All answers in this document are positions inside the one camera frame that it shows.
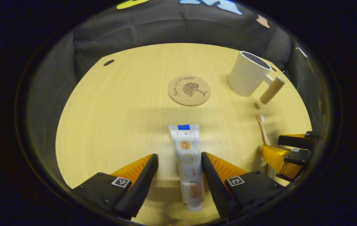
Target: light wood surface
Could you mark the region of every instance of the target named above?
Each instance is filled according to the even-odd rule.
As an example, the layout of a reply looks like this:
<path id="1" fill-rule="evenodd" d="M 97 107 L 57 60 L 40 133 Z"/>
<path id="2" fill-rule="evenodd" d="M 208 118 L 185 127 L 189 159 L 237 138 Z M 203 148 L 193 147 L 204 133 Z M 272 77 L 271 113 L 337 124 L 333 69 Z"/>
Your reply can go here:
<path id="1" fill-rule="evenodd" d="M 99 60 L 72 92 L 59 121 L 57 162 L 65 182 L 74 188 L 97 172 L 115 170 L 150 153 L 159 169 L 138 216 L 132 221 L 166 226 L 191 225 L 219 219 L 206 187 L 204 209 L 189 212 L 182 202 L 170 124 L 199 124 L 201 151 L 214 154 L 246 171 L 264 170 L 263 143 L 257 114 L 273 146 L 281 134 L 311 130 L 306 108 L 290 81 L 267 104 L 259 97 L 262 83 L 250 97 L 240 96 L 227 84 L 238 50 L 225 47 L 170 43 L 143 46 Z M 103 66 L 107 61 L 115 61 Z M 198 76 L 211 87 L 200 106 L 174 102 L 167 93 L 177 76 Z"/>

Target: gray fabric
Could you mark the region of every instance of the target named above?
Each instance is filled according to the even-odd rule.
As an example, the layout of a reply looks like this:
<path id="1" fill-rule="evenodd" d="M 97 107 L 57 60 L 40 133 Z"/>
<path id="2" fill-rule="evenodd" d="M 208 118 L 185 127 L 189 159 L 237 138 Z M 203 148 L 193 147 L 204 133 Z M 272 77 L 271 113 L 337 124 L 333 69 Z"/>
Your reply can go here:
<path id="1" fill-rule="evenodd" d="M 32 78 L 27 96 L 26 130 L 37 157 L 63 183 L 55 154 L 62 110 L 79 79 L 73 69 L 72 33 L 48 53 Z"/>
<path id="2" fill-rule="evenodd" d="M 221 10 L 216 4 L 188 5 L 178 0 L 152 0 L 123 10 L 105 10 L 74 32 L 75 70 L 82 77 L 106 55 L 160 43 L 202 43 L 243 50 L 283 70 L 290 57 L 290 37 L 273 22 L 268 29 L 257 22 L 256 13 L 237 7 L 242 15 Z"/>
<path id="3" fill-rule="evenodd" d="M 320 134 L 324 129 L 325 122 L 319 107 L 319 97 L 323 92 L 321 78 L 311 69 L 309 60 L 305 59 L 296 48 L 300 48 L 308 56 L 306 49 L 294 41 L 284 74 L 293 83 L 301 99 L 303 99 L 311 120 L 312 130 Z"/>

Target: yellow shape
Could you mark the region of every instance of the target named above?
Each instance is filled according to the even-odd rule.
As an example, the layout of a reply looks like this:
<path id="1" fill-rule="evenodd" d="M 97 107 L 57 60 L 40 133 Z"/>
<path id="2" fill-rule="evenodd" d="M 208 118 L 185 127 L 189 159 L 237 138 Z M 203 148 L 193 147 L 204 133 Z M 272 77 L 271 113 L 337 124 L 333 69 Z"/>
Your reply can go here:
<path id="1" fill-rule="evenodd" d="M 302 166 L 283 161 L 283 158 L 289 152 L 290 150 L 288 149 L 277 148 L 265 144 L 262 145 L 262 157 L 266 163 L 275 169 L 278 174 L 294 179 L 295 176 L 299 174 Z"/>
<path id="2" fill-rule="evenodd" d="M 122 167 L 121 169 L 115 171 L 114 173 L 110 174 L 112 176 L 119 176 L 125 179 L 129 179 L 131 181 L 131 186 L 137 181 L 139 175 L 141 174 L 142 170 L 149 162 L 149 159 L 152 157 L 152 154 L 145 156 L 141 159 L 136 160 L 133 163 L 130 163 L 127 166 Z"/>
<path id="3" fill-rule="evenodd" d="M 208 156 L 210 162 L 212 163 L 214 169 L 217 172 L 217 175 L 219 176 L 220 180 L 222 181 L 222 183 L 224 184 L 224 181 L 227 178 L 233 177 L 233 176 L 240 176 L 242 174 L 247 173 L 247 171 L 219 158 L 216 157 L 214 155 L 212 155 L 211 153 L 206 153 L 206 155 Z"/>
<path id="4" fill-rule="evenodd" d="M 282 135 L 282 136 L 305 138 L 305 134 L 289 134 L 289 135 Z"/>
<path id="5" fill-rule="evenodd" d="M 131 7 L 131 6 L 134 6 L 134 5 L 137 5 L 137 4 L 141 4 L 141 3 L 144 3 L 144 2 L 147 2 L 147 1 L 149 1 L 149 0 L 136 0 L 136 1 L 129 0 L 129 1 L 126 1 L 126 2 L 118 4 L 117 5 L 117 9 L 128 8 L 128 7 Z"/>

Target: blue label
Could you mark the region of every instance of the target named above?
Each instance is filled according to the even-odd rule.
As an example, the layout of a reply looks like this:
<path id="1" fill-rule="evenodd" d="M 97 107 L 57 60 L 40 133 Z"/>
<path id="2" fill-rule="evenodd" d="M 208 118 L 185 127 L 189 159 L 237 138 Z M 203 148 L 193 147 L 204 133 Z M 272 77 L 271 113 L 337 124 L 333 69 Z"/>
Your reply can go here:
<path id="1" fill-rule="evenodd" d="M 239 15 L 243 14 L 242 12 L 240 12 L 237 9 L 237 6 L 235 5 L 235 3 L 233 3 L 232 1 L 229 1 L 229 0 L 201 0 L 201 1 L 203 1 L 207 6 L 212 6 L 216 2 L 219 2 L 219 4 L 217 4 L 217 7 L 221 8 L 223 10 L 227 10 L 229 12 L 235 13 L 235 14 L 239 14 Z M 201 2 L 198 0 L 181 0 L 181 1 L 179 1 L 179 3 L 199 5 Z"/>
<path id="2" fill-rule="evenodd" d="M 190 125 L 178 125 L 178 130 L 190 130 Z"/>

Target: toothbrush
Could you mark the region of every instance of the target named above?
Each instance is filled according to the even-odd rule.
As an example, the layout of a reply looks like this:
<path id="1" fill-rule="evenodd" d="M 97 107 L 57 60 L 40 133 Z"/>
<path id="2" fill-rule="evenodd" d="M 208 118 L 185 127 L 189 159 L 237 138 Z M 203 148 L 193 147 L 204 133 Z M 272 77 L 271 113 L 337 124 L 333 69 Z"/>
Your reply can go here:
<path id="1" fill-rule="evenodd" d="M 262 137 L 263 137 L 263 142 L 264 142 L 266 145 L 269 145 L 269 146 L 270 146 L 270 142 L 269 142 L 269 140 L 268 140 L 268 136 L 266 135 L 266 132 L 265 132 L 265 127 L 263 127 L 263 122 L 265 121 L 265 116 L 264 116 L 264 115 L 257 115 L 257 116 L 256 116 L 256 120 L 258 120 L 259 126 L 260 126 L 260 128 L 261 128 Z"/>
<path id="2" fill-rule="evenodd" d="M 262 132 L 262 137 L 263 137 L 263 142 L 265 143 L 265 145 L 269 145 L 270 146 L 270 142 L 268 140 L 268 136 L 266 135 L 265 132 L 265 127 L 263 127 L 263 122 L 265 121 L 265 116 L 264 115 L 257 115 L 256 116 L 256 120 L 258 120 L 259 126 L 261 128 L 261 132 Z M 275 178 L 275 171 L 274 169 L 269 166 L 268 164 L 266 164 L 266 175 L 268 175 L 270 178 L 274 179 Z"/>

